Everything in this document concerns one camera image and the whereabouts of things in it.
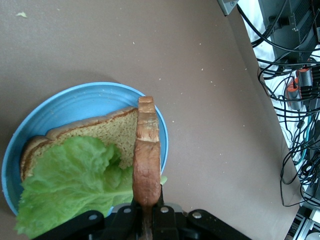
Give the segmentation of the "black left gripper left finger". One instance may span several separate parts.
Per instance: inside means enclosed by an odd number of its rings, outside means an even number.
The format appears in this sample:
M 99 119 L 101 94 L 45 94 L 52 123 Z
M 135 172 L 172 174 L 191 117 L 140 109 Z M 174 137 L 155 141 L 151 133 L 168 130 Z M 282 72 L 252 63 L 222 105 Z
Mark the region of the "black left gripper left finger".
M 97 210 L 86 211 L 35 237 L 36 240 L 128 240 L 135 238 L 140 206 L 132 200 L 121 203 L 104 216 Z

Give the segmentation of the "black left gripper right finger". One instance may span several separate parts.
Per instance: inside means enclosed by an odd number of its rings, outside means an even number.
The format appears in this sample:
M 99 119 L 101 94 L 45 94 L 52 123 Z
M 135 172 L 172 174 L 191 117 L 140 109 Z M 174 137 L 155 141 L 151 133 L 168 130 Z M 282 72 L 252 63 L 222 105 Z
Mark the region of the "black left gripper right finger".
M 165 203 L 162 193 L 152 209 L 152 236 L 154 240 L 249 239 L 204 209 L 185 212 L 178 204 Z

